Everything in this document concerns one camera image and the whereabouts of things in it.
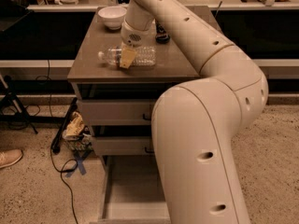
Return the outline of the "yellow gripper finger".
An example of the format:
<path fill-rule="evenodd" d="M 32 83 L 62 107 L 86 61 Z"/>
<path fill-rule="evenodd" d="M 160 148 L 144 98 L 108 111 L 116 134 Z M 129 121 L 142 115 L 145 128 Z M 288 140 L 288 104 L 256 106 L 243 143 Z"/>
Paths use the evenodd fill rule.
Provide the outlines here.
<path fill-rule="evenodd" d="M 128 46 L 121 47 L 121 60 L 120 60 L 120 68 L 128 69 L 133 61 L 135 60 L 137 51 Z"/>

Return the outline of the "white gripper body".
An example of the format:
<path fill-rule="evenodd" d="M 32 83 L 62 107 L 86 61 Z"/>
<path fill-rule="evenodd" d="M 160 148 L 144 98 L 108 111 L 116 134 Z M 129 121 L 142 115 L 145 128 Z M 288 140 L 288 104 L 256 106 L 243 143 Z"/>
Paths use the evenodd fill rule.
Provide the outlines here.
<path fill-rule="evenodd" d="M 150 40 L 151 22 L 139 23 L 137 26 L 124 21 L 121 26 L 122 42 L 128 46 L 140 47 Z"/>

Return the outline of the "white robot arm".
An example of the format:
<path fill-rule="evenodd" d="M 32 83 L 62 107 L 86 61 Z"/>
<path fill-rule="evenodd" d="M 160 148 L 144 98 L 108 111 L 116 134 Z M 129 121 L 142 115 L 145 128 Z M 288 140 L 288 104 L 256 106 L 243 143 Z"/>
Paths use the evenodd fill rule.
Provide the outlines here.
<path fill-rule="evenodd" d="M 151 115 L 171 224 L 250 224 L 231 140 L 262 113 L 268 84 L 234 42 L 177 0 L 130 0 L 121 37 L 157 20 L 198 78 L 165 91 Z"/>

